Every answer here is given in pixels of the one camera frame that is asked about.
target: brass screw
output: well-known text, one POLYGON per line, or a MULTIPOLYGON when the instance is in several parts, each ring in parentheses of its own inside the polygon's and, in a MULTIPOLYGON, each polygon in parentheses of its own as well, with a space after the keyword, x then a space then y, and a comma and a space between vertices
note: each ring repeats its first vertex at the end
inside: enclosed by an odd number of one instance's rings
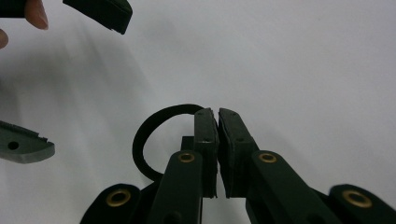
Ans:
POLYGON ((106 198, 106 203, 110 207, 119 207, 128 203, 131 199, 131 193, 128 189, 116 189, 109 193, 106 198))
POLYGON ((360 208, 369 208, 373 206, 372 201, 367 196, 354 189, 344 190, 343 197, 347 202, 352 203, 353 205, 360 208))
POLYGON ((268 162, 268 163, 276 162, 276 156, 267 152, 260 154, 259 158, 263 162, 268 162))
POLYGON ((178 155, 178 159, 181 162, 186 162, 187 163, 187 162, 194 161, 195 157, 194 157, 193 154, 186 152, 186 153, 182 153, 182 154, 178 155))

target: white backdrop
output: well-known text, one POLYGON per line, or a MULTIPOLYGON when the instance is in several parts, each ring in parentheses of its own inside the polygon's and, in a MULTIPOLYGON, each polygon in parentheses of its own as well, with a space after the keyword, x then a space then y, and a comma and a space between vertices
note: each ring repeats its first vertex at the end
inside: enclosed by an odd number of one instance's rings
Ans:
MULTIPOLYGON (((49 30, 0 20, 0 120, 55 143, 34 164, 0 161, 2 224, 79 223, 105 188, 150 183, 131 147, 154 112, 184 103, 237 111, 261 149, 309 186, 349 183, 396 207, 396 2, 130 1, 125 35, 62 1, 49 30)), ((166 122, 146 145, 163 171, 192 134, 166 122)), ((248 223, 243 200, 204 201, 203 223, 248 223)))

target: black tool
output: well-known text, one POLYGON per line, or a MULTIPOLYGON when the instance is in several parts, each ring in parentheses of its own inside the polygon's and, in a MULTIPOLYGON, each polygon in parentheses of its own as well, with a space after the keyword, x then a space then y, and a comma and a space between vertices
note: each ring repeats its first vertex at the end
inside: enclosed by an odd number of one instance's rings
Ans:
MULTIPOLYGON (((2 0, 0 18, 24 18, 26 0, 2 0)), ((127 0, 64 0, 66 5, 122 35, 128 28, 132 8, 127 0)))
POLYGON ((0 158, 17 163, 43 161, 55 154, 55 146, 38 133, 0 120, 0 158))
POLYGON ((82 224, 199 224, 202 199, 216 196, 217 157, 227 198, 246 198, 251 223, 396 223, 396 212, 373 193, 339 185, 322 194, 308 185, 273 151, 259 150, 240 116, 219 111, 219 127, 210 108, 176 105, 150 116, 133 144, 134 162, 154 182, 139 190, 118 184, 103 191, 82 224), (179 114, 194 115, 194 136, 182 138, 165 173, 143 157, 150 134, 179 114))

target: human hand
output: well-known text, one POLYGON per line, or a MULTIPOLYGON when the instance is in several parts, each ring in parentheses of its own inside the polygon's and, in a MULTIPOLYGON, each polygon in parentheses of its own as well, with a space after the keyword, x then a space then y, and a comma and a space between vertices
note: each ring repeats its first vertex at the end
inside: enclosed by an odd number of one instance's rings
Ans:
MULTIPOLYGON (((44 10, 41 0, 26 0, 24 9, 25 18, 34 27, 40 30, 48 30, 49 22, 46 11, 44 10)), ((0 29, 0 49, 5 47, 8 43, 8 36, 6 32, 0 29)))

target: black ring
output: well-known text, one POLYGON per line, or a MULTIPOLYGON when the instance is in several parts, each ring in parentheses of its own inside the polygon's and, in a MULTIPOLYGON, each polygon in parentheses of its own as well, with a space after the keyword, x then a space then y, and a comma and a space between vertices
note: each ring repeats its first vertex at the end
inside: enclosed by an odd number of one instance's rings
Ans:
POLYGON ((174 105, 158 111, 143 122, 134 136, 134 143, 132 145, 134 163, 143 175, 153 181, 163 176, 163 174, 155 171, 147 164, 143 155, 143 148, 155 129, 174 116, 182 114, 193 115, 201 109, 203 107, 199 105, 174 105))

